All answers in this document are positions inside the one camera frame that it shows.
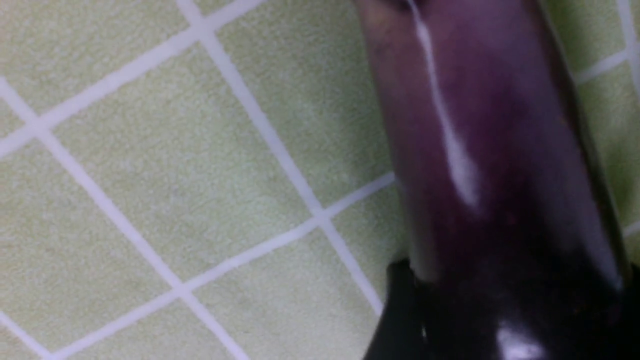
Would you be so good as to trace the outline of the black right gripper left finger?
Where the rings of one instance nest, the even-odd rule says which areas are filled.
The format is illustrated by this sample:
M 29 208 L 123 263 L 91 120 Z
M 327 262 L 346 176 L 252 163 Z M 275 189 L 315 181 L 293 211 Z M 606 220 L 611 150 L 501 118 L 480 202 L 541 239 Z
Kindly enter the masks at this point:
M 408 259 L 386 269 L 386 299 L 365 360 L 429 360 L 415 276 Z

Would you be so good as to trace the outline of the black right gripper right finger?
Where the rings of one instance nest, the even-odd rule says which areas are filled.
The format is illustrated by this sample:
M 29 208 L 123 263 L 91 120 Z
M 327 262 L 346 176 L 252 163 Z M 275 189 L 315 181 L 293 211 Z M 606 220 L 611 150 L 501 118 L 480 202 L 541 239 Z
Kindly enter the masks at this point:
M 640 269 L 631 264 L 631 281 L 624 296 L 621 316 L 620 359 L 640 358 Z

